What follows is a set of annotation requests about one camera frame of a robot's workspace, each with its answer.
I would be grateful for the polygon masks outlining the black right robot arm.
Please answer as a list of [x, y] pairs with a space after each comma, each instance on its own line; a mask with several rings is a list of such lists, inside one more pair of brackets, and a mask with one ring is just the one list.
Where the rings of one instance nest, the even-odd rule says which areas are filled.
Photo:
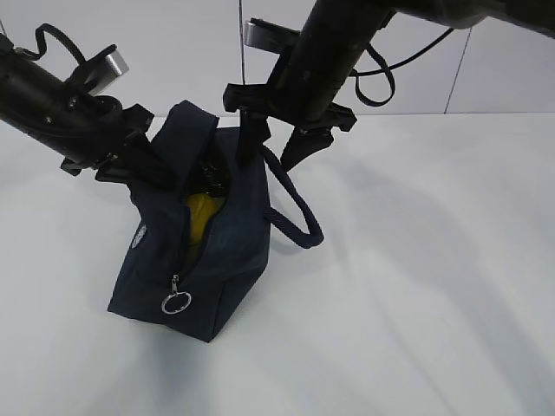
[[270, 118], [294, 128], [280, 158], [285, 170], [329, 147], [333, 128], [348, 132], [356, 117], [334, 99], [348, 78], [363, 76], [355, 69], [362, 54], [369, 54], [395, 87], [394, 66], [371, 41], [398, 13], [438, 23], [449, 32], [491, 17], [554, 36], [552, 1], [317, 1], [300, 30], [257, 18], [240, 20], [242, 47], [278, 59], [266, 83], [241, 82], [225, 89], [225, 110], [240, 114], [238, 163], [249, 164], [270, 138]]

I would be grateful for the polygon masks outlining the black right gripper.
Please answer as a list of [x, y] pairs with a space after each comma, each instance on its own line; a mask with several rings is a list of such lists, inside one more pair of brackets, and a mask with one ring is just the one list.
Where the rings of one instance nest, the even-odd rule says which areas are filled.
[[267, 84], [229, 83], [225, 88], [223, 104], [226, 112], [240, 110], [236, 153], [239, 166], [248, 166], [259, 148], [270, 138], [266, 116], [295, 127], [280, 158], [285, 171], [290, 171], [312, 154], [330, 147], [334, 138], [329, 127], [349, 132], [357, 122], [350, 108], [335, 103], [329, 104], [322, 115], [310, 120], [292, 104], [275, 102], [272, 93], [272, 88]]

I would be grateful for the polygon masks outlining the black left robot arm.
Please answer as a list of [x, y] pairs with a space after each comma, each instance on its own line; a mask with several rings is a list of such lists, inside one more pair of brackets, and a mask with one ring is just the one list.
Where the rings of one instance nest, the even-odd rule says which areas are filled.
[[81, 62], [62, 81], [1, 38], [1, 119], [61, 154], [63, 171], [93, 169], [100, 182], [144, 182], [161, 189], [176, 175], [152, 148], [153, 114], [101, 91], [127, 71], [115, 45]]

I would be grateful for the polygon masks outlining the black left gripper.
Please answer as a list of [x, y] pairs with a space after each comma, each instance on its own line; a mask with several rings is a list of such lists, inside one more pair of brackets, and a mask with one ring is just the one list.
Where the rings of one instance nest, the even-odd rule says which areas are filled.
[[176, 174], [153, 150], [146, 133], [153, 114], [135, 104], [122, 110], [115, 123], [87, 137], [80, 148], [83, 160], [66, 156], [60, 168], [77, 176], [82, 170], [96, 170], [99, 182], [131, 185], [143, 182], [169, 190], [176, 184]]

